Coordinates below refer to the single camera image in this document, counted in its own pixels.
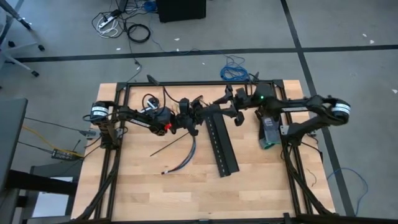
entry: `black box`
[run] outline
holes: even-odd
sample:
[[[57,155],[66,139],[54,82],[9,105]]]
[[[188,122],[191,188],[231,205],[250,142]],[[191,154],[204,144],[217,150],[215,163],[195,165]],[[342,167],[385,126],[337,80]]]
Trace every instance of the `black box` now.
[[[206,0],[156,0],[156,5],[161,22],[206,17]]]

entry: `red component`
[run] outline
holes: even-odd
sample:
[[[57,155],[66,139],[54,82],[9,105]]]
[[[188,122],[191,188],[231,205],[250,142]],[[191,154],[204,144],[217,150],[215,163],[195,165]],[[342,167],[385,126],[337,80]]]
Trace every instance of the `red component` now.
[[[164,129],[169,130],[171,127],[172,127],[172,124],[169,123],[169,124],[166,124],[166,126],[164,126]]]

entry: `yellow cable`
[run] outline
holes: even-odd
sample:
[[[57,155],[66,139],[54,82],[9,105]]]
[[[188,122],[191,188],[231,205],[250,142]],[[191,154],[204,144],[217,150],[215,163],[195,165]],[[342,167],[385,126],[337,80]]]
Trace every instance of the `yellow cable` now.
[[[80,155],[79,153],[75,153],[75,152],[72,152],[72,151],[69,151],[69,150],[65,150],[65,149],[60,149],[60,148],[58,148],[57,146],[54,146],[53,144],[51,144],[50,142],[48,142],[44,137],[43,137],[43,135],[41,135],[41,134],[39,134],[37,131],[35,131],[35,130],[33,130],[33,129],[30,129],[30,128],[28,128],[27,126],[22,126],[22,128],[24,128],[26,131],[30,131],[30,132],[32,132],[33,134],[35,134],[37,137],[39,137],[44,143],[46,143],[46,144],[48,144],[51,148],[53,148],[53,149],[56,149],[56,150],[59,150],[59,151],[61,151],[61,152],[66,152],[66,153],[69,153],[69,154],[72,154],[72,155],[75,155],[75,156],[78,156],[78,157],[84,157],[83,155]]]

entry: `gray floor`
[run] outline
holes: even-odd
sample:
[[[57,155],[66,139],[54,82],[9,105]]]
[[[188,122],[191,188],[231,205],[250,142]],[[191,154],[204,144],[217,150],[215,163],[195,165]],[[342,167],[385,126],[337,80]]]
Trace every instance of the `gray floor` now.
[[[304,0],[287,1],[303,47],[338,47],[398,44],[398,2],[394,0]],[[20,52],[18,57],[126,54],[125,35],[102,39],[90,22],[100,11],[109,9],[110,0],[25,1],[20,9],[32,23],[46,51]],[[165,50],[251,49],[294,47],[279,0],[208,1],[207,18],[161,24],[157,16],[137,16],[134,22],[151,20],[154,38]],[[30,42],[26,30],[15,22],[8,35],[17,44]],[[160,52],[153,42],[132,44],[134,53]],[[241,54],[244,67],[260,72],[263,79],[300,80],[309,95],[305,76],[296,53]],[[331,135],[342,167],[359,172],[369,184],[359,216],[398,218],[395,159],[395,127],[398,119],[398,50],[365,52],[306,53],[317,92],[332,94],[351,103],[349,124],[331,128]],[[151,74],[160,81],[220,80],[225,63],[222,55],[139,58],[144,69],[136,78],[145,81]],[[81,117],[90,110],[100,83],[126,81],[136,71],[132,59],[36,62],[28,66],[40,72],[34,78],[25,70],[6,65],[0,70],[0,99],[26,97],[27,116],[77,128],[88,128]],[[71,148],[78,133],[25,121],[59,147]],[[320,135],[320,149],[326,147]],[[21,141],[45,147],[31,133],[22,132]],[[332,173],[325,155],[326,174]],[[31,166],[56,163],[43,152],[18,145],[13,168],[29,171]],[[344,172],[351,201],[363,192],[361,180]],[[330,180],[336,210],[344,214],[335,180]]]

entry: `wooden table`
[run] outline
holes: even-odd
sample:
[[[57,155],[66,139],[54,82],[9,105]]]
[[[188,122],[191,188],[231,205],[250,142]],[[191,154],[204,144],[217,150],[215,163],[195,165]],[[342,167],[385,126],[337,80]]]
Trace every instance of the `wooden table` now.
[[[298,80],[285,80],[284,85],[288,98],[303,97]],[[115,88],[115,83],[101,84],[97,100],[113,101]],[[224,85],[167,87],[176,99],[194,99],[203,95],[206,102],[223,96],[224,89]],[[129,93],[129,107],[141,109],[141,99],[146,93],[158,97],[162,103],[161,87],[134,87]],[[170,99],[166,105],[176,109]],[[178,172],[161,175],[162,171],[183,161],[191,148],[192,138],[187,135],[149,157],[187,131],[179,129],[176,135],[168,133],[158,137],[146,128],[126,123],[129,131],[123,139],[112,221],[276,218],[282,217],[284,212],[294,217],[287,170],[280,158],[282,147],[261,149],[257,140],[259,122],[254,109],[245,111],[244,116],[245,122],[240,127],[234,125],[233,119],[224,118],[240,171],[223,178],[219,177],[205,124],[197,126],[197,151],[192,161]],[[309,119],[308,112],[292,113],[292,119],[301,123]],[[307,136],[303,142],[317,146],[315,140]],[[86,154],[96,146],[89,147]],[[308,186],[327,209],[334,211],[319,153],[308,146],[300,146],[299,150]],[[97,192],[103,158],[104,150],[98,149],[85,159],[72,218],[82,213]],[[297,188],[305,212],[302,192],[300,187]],[[108,196],[109,193],[104,196],[103,211]]]

